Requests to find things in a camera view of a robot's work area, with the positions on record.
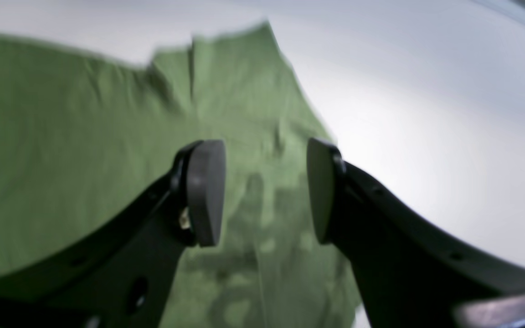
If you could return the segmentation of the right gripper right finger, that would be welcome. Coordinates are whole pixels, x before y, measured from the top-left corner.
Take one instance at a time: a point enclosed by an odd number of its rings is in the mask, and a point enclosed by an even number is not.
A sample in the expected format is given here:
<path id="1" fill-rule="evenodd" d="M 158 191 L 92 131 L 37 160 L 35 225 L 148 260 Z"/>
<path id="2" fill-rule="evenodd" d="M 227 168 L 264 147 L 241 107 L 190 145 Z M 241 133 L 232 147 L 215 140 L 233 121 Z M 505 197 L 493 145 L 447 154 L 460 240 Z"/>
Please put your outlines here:
<path id="1" fill-rule="evenodd" d="M 373 328 L 525 328 L 525 268 L 411 210 L 327 141 L 307 145 L 319 243 L 349 260 Z"/>

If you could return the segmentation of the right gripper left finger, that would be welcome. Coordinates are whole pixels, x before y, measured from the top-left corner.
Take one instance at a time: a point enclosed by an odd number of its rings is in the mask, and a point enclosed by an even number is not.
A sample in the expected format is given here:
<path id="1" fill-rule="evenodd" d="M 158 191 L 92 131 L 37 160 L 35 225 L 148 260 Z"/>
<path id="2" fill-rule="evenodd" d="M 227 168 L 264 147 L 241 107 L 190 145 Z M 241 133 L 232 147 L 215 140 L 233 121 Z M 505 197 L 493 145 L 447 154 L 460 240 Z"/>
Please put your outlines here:
<path id="1" fill-rule="evenodd" d="M 0 328 L 156 328 L 188 247 L 221 236 L 223 140 L 177 152 L 171 170 L 100 229 L 0 277 Z"/>

